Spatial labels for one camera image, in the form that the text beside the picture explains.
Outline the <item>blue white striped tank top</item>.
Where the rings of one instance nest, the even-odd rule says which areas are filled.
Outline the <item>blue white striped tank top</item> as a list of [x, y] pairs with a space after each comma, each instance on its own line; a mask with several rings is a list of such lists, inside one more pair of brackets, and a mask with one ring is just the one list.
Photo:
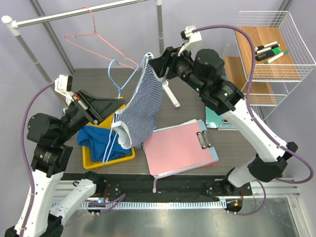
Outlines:
[[123, 149], [139, 148], [150, 137], [156, 129], [155, 115], [162, 104], [162, 79], [149, 65], [154, 55], [148, 52], [144, 59], [142, 74], [131, 99], [123, 109], [115, 112], [111, 125]]

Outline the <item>blue wire hanger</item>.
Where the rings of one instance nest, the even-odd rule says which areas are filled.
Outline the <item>blue wire hanger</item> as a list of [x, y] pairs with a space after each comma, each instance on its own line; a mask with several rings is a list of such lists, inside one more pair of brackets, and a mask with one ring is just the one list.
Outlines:
[[[117, 88], [118, 90], [118, 99], [121, 98], [121, 91], [127, 86], [127, 84], [130, 82], [130, 80], [134, 77], [134, 75], [136, 74], [137, 70], [140, 68], [142, 69], [142, 74], [144, 73], [145, 69], [146, 69], [146, 62], [148, 60], [148, 56], [144, 55], [141, 63], [139, 65], [137, 65], [137, 67], [134, 69], [134, 71], [132, 72], [132, 74], [129, 76], [129, 78], [125, 81], [125, 83], [120, 86], [116, 83], [116, 81], [112, 78], [111, 76], [111, 69], [112, 69], [112, 64], [116, 63], [117, 65], [120, 65], [119, 61], [116, 59], [113, 59], [110, 63], [109, 63], [109, 67], [108, 67], [108, 77], [109, 79], [112, 81], [113, 85]], [[102, 159], [102, 164], [106, 165], [108, 163], [109, 160], [109, 156], [111, 154], [111, 151], [113, 149], [117, 134], [114, 135], [114, 137], [112, 138], [112, 134], [113, 134], [114, 130], [112, 128], [112, 126], [110, 126], [110, 133], [109, 133], [109, 141], [106, 145], [105, 148], [105, 152], [103, 155], [103, 159]]]

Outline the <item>pink wire hanger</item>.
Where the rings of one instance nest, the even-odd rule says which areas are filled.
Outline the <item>pink wire hanger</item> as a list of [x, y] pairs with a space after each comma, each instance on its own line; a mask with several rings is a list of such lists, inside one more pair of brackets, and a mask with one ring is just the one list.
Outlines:
[[118, 65], [129, 69], [135, 69], [138, 66], [138, 63], [135, 60], [126, 56], [115, 45], [99, 34], [95, 14], [91, 8], [85, 5], [82, 8], [87, 10], [88, 14], [91, 16], [92, 31], [79, 34], [65, 34], [65, 41], [87, 53], [102, 58], [103, 60], [110, 62], [111, 60], [116, 59]]

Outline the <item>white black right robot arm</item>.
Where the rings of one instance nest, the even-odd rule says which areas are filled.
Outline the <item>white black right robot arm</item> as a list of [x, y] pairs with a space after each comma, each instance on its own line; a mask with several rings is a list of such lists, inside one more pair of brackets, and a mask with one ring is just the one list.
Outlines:
[[206, 107], [234, 125], [255, 149], [256, 155], [251, 161], [231, 169], [219, 184], [225, 193], [234, 195], [248, 182], [269, 182], [281, 177], [292, 156], [281, 147], [293, 152], [298, 147], [294, 142], [279, 138], [247, 107], [244, 94], [222, 78], [224, 64], [213, 49], [201, 49], [192, 59], [190, 52], [180, 53], [179, 48], [172, 46], [166, 48], [161, 57], [149, 60], [158, 77], [179, 77], [198, 92]]

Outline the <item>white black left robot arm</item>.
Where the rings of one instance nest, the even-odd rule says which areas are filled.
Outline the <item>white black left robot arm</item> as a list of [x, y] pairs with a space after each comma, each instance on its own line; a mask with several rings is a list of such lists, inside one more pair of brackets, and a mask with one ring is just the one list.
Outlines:
[[28, 122], [27, 139], [36, 143], [31, 187], [19, 222], [6, 230], [6, 237], [59, 237], [79, 206], [105, 191], [104, 178], [89, 171], [59, 205], [51, 206], [73, 150], [65, 143], [89, 122], [100, 124], [125, 104], [122, 98], [96, 98], [84, 90], [71, 97], [62, 118], [38, 113]]

